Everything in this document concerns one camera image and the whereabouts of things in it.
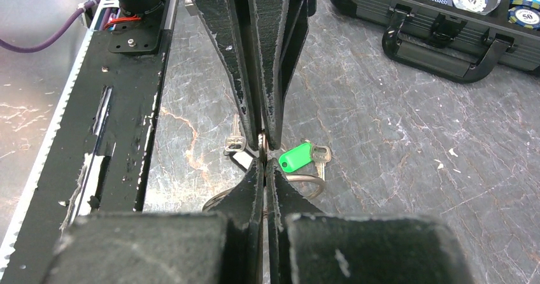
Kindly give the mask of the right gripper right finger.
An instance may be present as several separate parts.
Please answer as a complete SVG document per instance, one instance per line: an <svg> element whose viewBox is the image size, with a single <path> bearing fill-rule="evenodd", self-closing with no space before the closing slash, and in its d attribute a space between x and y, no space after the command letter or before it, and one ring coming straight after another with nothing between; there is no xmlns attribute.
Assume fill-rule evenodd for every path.
<svg viewBox="0 0 540 284"><path fill-rule="evenodd" d="M472 283L454 232L428 215L268 217L272 283Z"/></svg>

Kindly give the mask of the keyring with bunch of keys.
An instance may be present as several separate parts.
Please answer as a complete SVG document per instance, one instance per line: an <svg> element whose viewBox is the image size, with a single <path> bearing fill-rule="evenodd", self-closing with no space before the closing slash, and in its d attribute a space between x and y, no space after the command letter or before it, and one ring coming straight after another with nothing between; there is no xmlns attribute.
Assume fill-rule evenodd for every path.
<svg viewBox="0 0 540 284"><path fill-rule="evenodd" d="M264 215L282 225L289 214L321 213L310 199L322 193L325 182L313 175L286 174L277 159L268 157L266 135L259 134L257 141L259 156L251 159L241 181L214 195L202 211L223 213L241 229L261 223Z"/></svg>

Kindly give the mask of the key with black tag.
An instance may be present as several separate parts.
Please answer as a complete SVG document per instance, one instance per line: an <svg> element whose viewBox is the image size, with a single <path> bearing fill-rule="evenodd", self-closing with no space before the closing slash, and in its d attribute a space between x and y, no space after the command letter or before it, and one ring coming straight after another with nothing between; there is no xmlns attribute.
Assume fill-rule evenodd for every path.
<svg viewBox="0 0 540 284"><path fill-rule="evenodd" d="M247 172L252 160L255 158L247 147L246 138L241 133L238 114L233 115L232 132L225 139L224 155L243 172Z"/></svg>

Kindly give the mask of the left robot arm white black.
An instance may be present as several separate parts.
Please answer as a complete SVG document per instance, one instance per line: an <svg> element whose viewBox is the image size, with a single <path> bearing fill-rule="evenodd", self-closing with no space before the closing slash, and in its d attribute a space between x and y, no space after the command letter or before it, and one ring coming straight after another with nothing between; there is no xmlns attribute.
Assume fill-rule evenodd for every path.
<svg viewBox="0 0 540 284"><path fill-rule="evenodd" d="M308 33L316 0L192 0L223 64L251 148L260 135L281 146L285 97ZM176 0L119 0L128 17L111 35L108 57L122 78L161 83Z"/></svg>

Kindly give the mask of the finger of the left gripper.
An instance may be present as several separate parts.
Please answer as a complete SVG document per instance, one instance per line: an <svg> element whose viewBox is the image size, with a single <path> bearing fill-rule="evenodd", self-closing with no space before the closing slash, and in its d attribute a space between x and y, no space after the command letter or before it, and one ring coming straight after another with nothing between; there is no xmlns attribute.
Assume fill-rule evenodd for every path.
<svg viewBox="0 0 540 284"><path fill-rule="evenodd" d="M255 64L255 100L269 149L281 146L285 76L292 64L285 59L299 17L306 16L308 0L248 0Z"/></svg>
<svg viewBox="0 0 540 284"><path fill-rule="evenodd" d="M234 0L193 0L232 88L247 145L258 148L255 110Z"/></svg>

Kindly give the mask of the key with green tag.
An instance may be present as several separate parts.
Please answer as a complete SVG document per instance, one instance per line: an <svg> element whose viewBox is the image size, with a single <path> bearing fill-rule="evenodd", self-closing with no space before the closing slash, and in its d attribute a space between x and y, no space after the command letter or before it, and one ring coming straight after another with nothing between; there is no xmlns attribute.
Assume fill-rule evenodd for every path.
<svg viewBox="0 0 540 284"><path fill-rule="evenodd" d="M281 169L286 173L293 173L298 169L313 162L316 166L318 176L326 180L326 164L332 159L332 153L328 146L316 145L310 141L305 141L299 146L283 153L279 159Z"/></svg>

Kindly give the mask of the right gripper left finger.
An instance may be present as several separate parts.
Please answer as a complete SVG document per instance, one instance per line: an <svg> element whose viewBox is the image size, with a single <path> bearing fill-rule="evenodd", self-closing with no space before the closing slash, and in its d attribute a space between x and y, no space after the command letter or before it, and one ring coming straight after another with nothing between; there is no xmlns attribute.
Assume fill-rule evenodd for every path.
<svg viewBox="0 0 540 284"><path fill-rule="evenodd" d="M198 213L98 213L62 235L43 283L261 283L264 170Z"/></svg>

